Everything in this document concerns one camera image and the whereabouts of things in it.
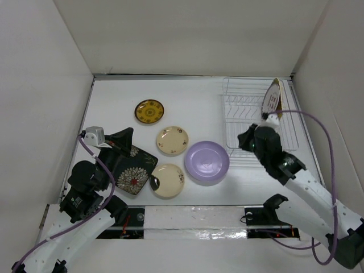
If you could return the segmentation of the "black floral square plate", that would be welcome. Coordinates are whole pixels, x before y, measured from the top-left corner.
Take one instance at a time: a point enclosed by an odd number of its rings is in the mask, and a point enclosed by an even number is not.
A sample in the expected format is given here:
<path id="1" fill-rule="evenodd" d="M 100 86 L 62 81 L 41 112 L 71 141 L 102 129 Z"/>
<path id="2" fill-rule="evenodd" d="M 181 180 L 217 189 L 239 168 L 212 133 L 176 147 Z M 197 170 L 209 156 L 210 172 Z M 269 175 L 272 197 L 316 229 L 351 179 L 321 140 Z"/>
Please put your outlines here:
<path id="1" fill-rule="evenodd" d="M 112 174 L 116 186 L 136 196 L 150 179 L 158 158 L 137 146 L 131 146 L 130 156 L 119 158 Z"/>

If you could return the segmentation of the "purple round plate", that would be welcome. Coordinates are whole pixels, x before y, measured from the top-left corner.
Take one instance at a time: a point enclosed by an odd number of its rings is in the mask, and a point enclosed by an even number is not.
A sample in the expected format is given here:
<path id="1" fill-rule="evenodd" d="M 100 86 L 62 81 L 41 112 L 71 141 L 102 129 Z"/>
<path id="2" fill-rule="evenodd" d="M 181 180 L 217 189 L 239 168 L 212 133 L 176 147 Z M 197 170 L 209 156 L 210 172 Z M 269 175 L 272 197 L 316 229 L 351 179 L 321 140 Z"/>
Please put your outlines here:
<path id="1" fill-rule="evenodd" d="M 220 144 L 208 140 L 193 144 L 184 161 L 193 181 L 206 187 L 222 181 L 230 167 L 226 150 Z"/>

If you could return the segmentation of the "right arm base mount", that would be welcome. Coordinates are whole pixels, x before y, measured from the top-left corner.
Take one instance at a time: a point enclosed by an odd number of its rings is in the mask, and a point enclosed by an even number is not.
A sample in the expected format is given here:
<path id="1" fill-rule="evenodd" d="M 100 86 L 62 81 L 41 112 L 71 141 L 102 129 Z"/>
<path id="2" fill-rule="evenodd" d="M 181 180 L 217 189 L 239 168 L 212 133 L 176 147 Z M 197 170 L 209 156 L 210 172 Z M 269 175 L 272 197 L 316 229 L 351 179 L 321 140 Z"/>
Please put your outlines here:
<path id="1" fill-rule="evenodd" d="M 299 230 L 278 220 L 263 206 L 246 206 L 240 221 L 246 225 L 249 239 L 300 238 Z"/>

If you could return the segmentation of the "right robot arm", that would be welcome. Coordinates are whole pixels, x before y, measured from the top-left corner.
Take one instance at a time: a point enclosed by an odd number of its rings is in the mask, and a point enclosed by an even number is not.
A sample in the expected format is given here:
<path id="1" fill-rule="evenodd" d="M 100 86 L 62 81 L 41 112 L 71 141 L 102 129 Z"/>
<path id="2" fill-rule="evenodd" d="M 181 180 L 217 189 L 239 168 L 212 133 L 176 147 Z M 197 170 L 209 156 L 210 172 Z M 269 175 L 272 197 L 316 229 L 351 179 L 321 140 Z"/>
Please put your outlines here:
<path id="1" fill-rule="evenodd" d="M 333 199 L 301 160 L 284 151 L 272 127 L 253 124 L 238 141 L 240 149 L 252 152 L 272 178 L 310 207 L 306 211 L 275 194 L 263 204 L 264 220 L 297 227 L 325 246 L 344 268 L 355 268 L 363 259 L 363 217 Z"/>

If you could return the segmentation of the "brown yellow round plate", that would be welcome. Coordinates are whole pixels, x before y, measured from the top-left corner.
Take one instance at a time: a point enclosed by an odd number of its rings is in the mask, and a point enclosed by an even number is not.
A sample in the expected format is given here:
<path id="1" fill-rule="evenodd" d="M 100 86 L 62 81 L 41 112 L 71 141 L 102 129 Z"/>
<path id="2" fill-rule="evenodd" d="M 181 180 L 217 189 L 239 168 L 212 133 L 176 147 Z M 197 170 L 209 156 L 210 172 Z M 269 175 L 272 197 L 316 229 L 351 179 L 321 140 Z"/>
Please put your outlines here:
<path id="1" fill-rule="evenodd" d="M 158 122 L 164 115 L 165 109 L 161 102 L 153 99 L 144 100 L 134 109 L 135 118 L 144 124 Z"/>

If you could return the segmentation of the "yellow woven square plate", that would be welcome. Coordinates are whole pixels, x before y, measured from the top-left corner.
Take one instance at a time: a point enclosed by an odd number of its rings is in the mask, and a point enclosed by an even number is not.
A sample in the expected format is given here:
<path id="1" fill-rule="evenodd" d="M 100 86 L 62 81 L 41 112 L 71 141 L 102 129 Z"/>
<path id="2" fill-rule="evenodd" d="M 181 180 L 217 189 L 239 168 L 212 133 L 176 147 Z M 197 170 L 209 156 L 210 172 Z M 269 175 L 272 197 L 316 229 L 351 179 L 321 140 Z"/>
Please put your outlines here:
<path id="1" fill-rule="evenodd" d="M 276 83 L 279 87 L 279 99 L 278 99 L 278 104 L 277 104 L 275 111 L 282 111 L 284 108 L 284 103 L 283 103 L 284 86 L 283 86 L 282 81 L 279 78 L 275 78 L 274 83 Z"/>

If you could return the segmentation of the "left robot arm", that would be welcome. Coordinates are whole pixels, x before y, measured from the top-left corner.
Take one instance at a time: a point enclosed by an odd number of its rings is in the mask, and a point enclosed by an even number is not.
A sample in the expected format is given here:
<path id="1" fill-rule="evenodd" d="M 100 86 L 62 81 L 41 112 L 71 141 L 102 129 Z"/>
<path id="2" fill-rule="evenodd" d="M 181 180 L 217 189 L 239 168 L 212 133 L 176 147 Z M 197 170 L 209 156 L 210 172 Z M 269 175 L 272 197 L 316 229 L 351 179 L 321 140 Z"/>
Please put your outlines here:
<path id="1" fill-rule="evenodd" d="M 130 156 L 133 128 L 106 135 L 92 126 L 78 136 L 79 144 L 95 160 L 76 163 L 69 192 L 45 238 L 12 266 L 13 272 L 68 272 L 75 260 L 112 225 L 126 221 L 128 206 L 114 195 L 112 170 L 118 159 Z"/>

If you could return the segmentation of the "white plate red characters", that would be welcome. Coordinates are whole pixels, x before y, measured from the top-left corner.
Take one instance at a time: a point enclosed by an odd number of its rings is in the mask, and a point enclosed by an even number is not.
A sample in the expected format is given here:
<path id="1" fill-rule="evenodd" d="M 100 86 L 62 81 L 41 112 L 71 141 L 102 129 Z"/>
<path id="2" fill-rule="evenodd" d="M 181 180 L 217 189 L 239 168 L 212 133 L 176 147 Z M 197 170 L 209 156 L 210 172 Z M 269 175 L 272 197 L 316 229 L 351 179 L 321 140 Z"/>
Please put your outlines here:
<path id="1" fill-rule="evenodd" d="M 271 113 L 282 109 L 282 85 L 278 78 L 275 78 L 264 95 L 262 102 L 262 114 Z"/>

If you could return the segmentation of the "cream plate black spot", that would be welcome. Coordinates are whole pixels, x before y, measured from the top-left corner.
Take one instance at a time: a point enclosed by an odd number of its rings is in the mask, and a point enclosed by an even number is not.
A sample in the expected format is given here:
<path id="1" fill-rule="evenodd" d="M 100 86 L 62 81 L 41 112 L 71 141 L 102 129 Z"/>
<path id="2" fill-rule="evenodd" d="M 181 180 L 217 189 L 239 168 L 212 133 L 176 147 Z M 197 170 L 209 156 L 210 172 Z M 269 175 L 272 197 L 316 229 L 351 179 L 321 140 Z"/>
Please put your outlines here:
<path id="1" fill-rule="evenodd" d="M 184 188 L 184 172 L 175 164 L 158 165 L 150 177 L 150 186 L 154 193 L 163 199 L 177 196 Z"/>

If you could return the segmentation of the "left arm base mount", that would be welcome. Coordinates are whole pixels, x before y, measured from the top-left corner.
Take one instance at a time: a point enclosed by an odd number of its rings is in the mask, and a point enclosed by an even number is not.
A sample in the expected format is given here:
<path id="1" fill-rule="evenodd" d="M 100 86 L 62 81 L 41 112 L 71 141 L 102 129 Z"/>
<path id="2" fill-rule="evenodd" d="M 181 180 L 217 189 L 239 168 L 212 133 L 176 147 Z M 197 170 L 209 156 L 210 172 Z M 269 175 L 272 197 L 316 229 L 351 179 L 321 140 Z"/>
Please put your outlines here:
<path id="1" fill-rule="evenodd" d="M 145 207 L 131 206 L 126 218 L 103 231 L 97 239 L 143 239 Z"/>

